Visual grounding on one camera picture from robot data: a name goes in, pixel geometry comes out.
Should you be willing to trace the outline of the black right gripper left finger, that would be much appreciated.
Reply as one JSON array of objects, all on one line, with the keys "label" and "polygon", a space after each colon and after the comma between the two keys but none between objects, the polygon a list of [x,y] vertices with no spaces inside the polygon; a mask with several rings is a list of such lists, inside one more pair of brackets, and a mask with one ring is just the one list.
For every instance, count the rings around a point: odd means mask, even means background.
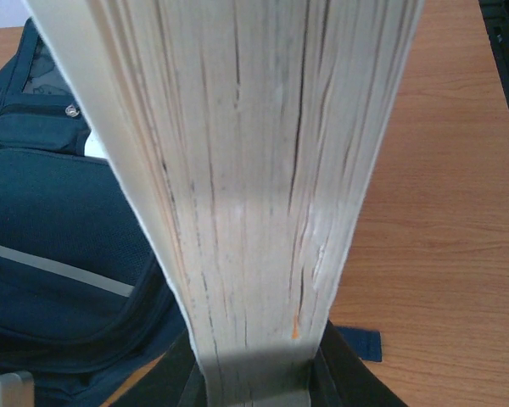
[{"label": "black right gripper left finger", "polygon": [[204,377],[191,350],[187,330],[156,365],[111,406],[206,406]]}]

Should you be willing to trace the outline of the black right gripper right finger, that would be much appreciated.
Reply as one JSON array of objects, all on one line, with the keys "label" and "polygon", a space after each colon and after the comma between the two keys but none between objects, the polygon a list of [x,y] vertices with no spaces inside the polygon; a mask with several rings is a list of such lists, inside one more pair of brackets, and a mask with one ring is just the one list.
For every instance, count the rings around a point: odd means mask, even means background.
[{"label": "black right gripper right finger", "polygon": [[379,331],[328,322],[310,371],[312,406],[404,406],[365,365],[383,360]]}]

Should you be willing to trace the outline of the orange Treehouse book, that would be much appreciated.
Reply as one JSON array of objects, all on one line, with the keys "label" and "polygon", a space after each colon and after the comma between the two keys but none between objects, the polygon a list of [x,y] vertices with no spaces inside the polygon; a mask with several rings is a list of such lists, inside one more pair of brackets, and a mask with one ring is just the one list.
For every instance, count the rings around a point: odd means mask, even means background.
[{"label": "orange Treehouse book", "polygon": [[30,1],[211,406],[307,406],[420,1]]}]

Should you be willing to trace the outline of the navy blue backpack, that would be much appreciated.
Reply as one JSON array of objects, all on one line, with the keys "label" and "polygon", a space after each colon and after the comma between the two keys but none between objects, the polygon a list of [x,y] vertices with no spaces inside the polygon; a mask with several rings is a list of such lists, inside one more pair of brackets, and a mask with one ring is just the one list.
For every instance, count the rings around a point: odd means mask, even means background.
[{"label": "navy blue backpack", "polygon": [[89,130],[10,99],[55,68],[31,22],[0,70],[0,395],[27,371],[39,406],[97,406],[185,330],[157,259]]}]

